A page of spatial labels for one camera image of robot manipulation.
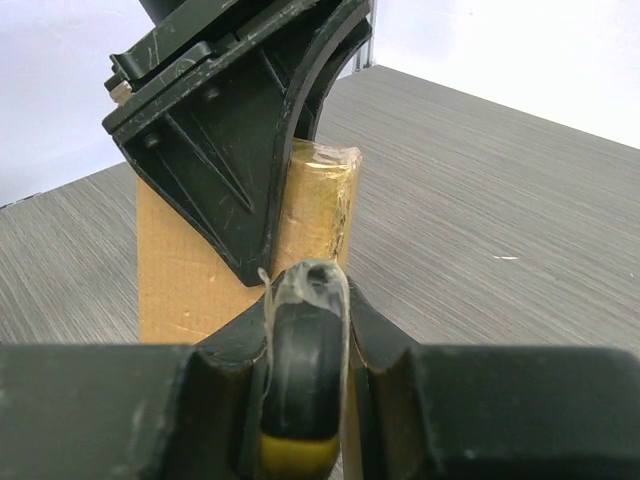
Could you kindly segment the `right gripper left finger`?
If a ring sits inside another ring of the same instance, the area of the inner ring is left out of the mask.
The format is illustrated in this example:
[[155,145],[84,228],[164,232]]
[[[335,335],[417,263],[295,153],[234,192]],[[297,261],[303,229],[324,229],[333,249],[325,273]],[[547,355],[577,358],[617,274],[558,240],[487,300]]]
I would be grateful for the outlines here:
[[260,427],[275,290],[196,345],[5,344],[5,479],[275,479]]

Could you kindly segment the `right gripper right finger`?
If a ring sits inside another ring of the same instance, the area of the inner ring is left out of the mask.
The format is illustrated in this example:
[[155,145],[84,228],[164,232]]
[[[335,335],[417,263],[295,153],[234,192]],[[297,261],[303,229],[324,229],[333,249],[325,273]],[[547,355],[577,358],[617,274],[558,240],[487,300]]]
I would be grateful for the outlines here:
[[639,360],[423,344],[350,290],[348,479],[635,479]]

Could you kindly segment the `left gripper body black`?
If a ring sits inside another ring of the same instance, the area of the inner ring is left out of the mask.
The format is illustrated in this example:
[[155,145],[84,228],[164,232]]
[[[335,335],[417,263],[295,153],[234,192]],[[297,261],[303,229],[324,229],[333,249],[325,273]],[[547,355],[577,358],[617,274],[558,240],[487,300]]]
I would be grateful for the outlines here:
[[220,75],[256,52],[267,61],[278,88],[292,86],[300,72],[310,75],[314,35],[339,1],[146,1],[154,28],[129,50],[114,54],[105,87],[114,94],[128,85],[130,96],[103,121],[115,133],[155,107],[188,75],[210,63],[207,79]]

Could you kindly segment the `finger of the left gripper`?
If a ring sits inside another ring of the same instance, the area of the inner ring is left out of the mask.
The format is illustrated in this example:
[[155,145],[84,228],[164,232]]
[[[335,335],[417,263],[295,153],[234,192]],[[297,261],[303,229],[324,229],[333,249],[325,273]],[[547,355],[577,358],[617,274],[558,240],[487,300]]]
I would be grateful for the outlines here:
[[302,103],[294,136],[314,140],[323,102],[342,69],[371,38],[370,1],[339,1],[314,35],[312,46],[320,47],[303,87]]
[[295,119],[253,52],[211,79],[210,63],[112,139],[135,173],[246,286],[273,265],[280,188]]

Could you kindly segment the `yellow utility knife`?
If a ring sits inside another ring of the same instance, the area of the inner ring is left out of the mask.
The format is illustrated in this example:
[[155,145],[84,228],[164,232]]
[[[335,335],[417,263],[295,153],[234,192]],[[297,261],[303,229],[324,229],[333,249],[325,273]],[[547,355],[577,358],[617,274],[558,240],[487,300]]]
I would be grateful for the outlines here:
[[340,451],[350,353],[350,293],[338,263],[302,259],[264,291],[266,378],[258,471],[326,479]]

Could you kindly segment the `brown cardboard express box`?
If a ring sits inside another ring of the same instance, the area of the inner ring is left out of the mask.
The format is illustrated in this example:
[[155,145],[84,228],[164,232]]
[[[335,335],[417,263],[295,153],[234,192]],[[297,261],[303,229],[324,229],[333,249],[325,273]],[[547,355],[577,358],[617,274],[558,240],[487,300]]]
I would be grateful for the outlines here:
[[[294,143],[274,271],[308,257],[346,266],[363,155],[356,147]],[[253,305],[224,260],[157,193],[137,183],[139,340],[194,344]]]

